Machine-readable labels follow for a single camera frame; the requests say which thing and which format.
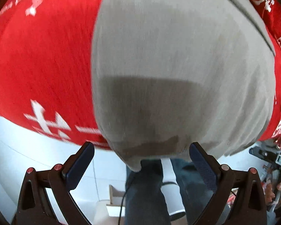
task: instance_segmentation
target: black cable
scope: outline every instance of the black cable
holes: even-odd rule
[[[124,198],[125,198],[125,196],[126,196],[127,191],[128,191],[129,188],[131,187],[131,184],[133,183],[134,178],[135,178],[135,175],[133,176],[131,182],[129,183],[129,185],[128,185],[128,187],[127,187],[127,189],[126,189],[126,191],[125,191],[125,193],[124,193],[124,195],[123,195],[122,202],[121,202],[121,209],[120,209],[120,215],[119,215],[118,225],[120,225],[120,222],[121,222],[121,216],[122,216],[122,208],[123,208]]]

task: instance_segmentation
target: person's leg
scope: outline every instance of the person's leg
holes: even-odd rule
[[[171,162],[176,174],[177,183],[180,187],[187,222],[191,225],[202,213],[213,192],[206,188],[203,179],[193,163],[186,162],[182,159],[172,159]],[[230,209],[226,205],[217,222],[218,225],[225,222],[229,212]]]
[[[170,225],[161,192],[163,172],[161,160],[143,160],[142,169],[127,167],[125,225]]]

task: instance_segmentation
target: blue gripper pad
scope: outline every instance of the blue gripper pad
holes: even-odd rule
[[[196,169],[200,173],[207,189],[213,191],[213,193],[217,190],[217,175],[211,168],[211,166],[208,164],[207,153],[203,150],[203,148],[199,145],[198,148],[196,145],[199,145],[198,143],[194,144],[192,143],[189,147],[189,156],[191,160],[193,161]]]

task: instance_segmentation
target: red fabric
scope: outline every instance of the red fabric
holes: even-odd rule
[[[90,140],[108,148],[98,134],[90,78],[91,38],[101,0],[6,4],[11,2],[0,15],[0,115],[53,138],[79,145]],[[26,16],[33,3],[35,16]],[[48,129],[39,123],[42,115]]]

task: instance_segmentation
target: white floor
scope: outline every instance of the white floor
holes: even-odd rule
[[[51,169],[57,163],[64,163],[80,146],[54,140],[19,127],[0,117],[0,184],[7,195],[0,196],[1,212],[10,219],[16,211],[16,204],[23,177],[27,168],[37,171]],[[222,157],[219,163],[228,164],[232,169],[247,171],[250,167],[262,170],[263,164],[251,156],[248,150],[233,157]],[[126,180],[125,164],[111,151],[96,149],[95,157],[87,168],[78,187],[71,194],[86,217],[93,221],[94,208],[99,200],[108,200],[108,186],[124,190]],[[52,206],[60,222],[66,224],[51,190],[48,190]]]

